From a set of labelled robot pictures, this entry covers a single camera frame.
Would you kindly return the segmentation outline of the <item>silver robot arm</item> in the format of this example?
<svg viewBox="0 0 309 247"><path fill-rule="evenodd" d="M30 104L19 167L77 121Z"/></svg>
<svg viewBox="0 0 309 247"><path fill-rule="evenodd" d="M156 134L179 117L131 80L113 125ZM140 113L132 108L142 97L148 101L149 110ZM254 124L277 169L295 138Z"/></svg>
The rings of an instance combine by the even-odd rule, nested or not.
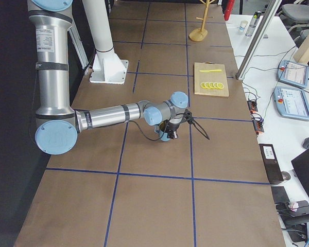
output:
<svg viewBox="0 0 309 247"><path fill-rule="evenodd" d="M114 107L78 111L70 105L67 32L73 28L73 1L27 1L36 28L40 107L36 111L35 141L53 155L70 151L78 133L144 118L148 125L164 125L159 138L175 139L180 124L191 120L188 96L174 92L169 100L154 104L144 100ZM123 84L128 67L114 51L104 1L82 1L95 45L94 83Z"/></svg>

